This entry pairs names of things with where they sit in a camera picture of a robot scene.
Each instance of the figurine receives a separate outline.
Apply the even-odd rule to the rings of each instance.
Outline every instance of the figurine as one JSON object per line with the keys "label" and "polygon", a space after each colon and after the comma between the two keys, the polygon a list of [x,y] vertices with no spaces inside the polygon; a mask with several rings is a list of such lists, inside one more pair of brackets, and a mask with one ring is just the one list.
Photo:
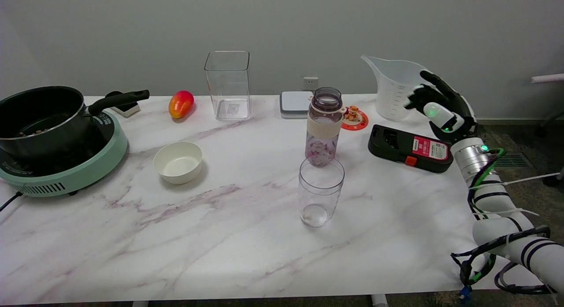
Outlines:
{"label": "figurine", "polygon": [[360,122],[359,116],[360,114],[358,113],[358,108],[355,106],[350,106],[345,112],[345,119],[351,122]]}

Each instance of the white table surface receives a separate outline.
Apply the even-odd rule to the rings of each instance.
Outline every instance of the white table surface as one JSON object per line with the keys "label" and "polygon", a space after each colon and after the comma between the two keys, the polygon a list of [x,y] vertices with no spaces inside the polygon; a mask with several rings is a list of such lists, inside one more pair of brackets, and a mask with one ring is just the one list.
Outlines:
{"label": "white table surface", "polygon": [[[96,100],[87,97],[87,102]],[[209,97],[182,122],[169,97],[119,117],[129,153],[75,196],[20,197],[0,213],[0,304],[364,295],[458,290],[451,252],[475,247],[456,164],[433,174],[372,156],[371,127],[341,131],[345,184],[332,220],[312,229],[296,206],[306,120],[280,118],[278,96],[253,96],[247,122],[214,119]],[[378,123],[433,136],[425,118]],[[175,186],[155,173],[164,145],[191,141],[204,167]],[[0,200],[14,191],[0,182]],[[498,259],[498,271],[505,265]],[[491,273],[474,286],[494,289]],[[508,278],[537,283],[518,267]]]}

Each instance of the floor vent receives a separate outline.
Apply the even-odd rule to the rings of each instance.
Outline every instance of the floor vent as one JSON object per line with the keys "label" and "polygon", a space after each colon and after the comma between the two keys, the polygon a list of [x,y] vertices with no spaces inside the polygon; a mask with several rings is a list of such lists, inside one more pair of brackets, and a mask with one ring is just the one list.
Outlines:
{"label": "floor vent", "polygon": [[523,155],[523,153],[518,153],[518,154],[506,154],[499,161],[496,161],[495,167],[496,168],[532,167],[532,164]]}

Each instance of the mint green induction cooker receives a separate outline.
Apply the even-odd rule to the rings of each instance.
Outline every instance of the mint green induction cooker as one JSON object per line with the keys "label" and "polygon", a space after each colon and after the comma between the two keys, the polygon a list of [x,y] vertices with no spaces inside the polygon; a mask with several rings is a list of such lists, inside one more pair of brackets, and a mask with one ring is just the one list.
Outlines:
{"label": "mint green induction cooker", "polygon": [[93,117],[95,127],[76,151],[55,160],[28,165],[0,150],[0,177],[26,196],[74,195],[114,169],[127,150],[127,137],[117,118],[102,112]]}

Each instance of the pan handle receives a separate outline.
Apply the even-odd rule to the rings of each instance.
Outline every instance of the pan handle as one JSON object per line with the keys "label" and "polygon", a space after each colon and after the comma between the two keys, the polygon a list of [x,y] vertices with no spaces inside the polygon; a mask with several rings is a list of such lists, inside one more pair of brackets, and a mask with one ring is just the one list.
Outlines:
{"label": "pan handle", "polygon": [[149,98],[149,90],[141,90],[139,92],[127,92],[123,94],[118,94],[115,96],[109,96],[107,98],[98,100],[86,107],[84,110],[84,116],[96,116],[99,115],[102,110],[123,106],[125,104],[133,104],[133,102],[146,100]]}

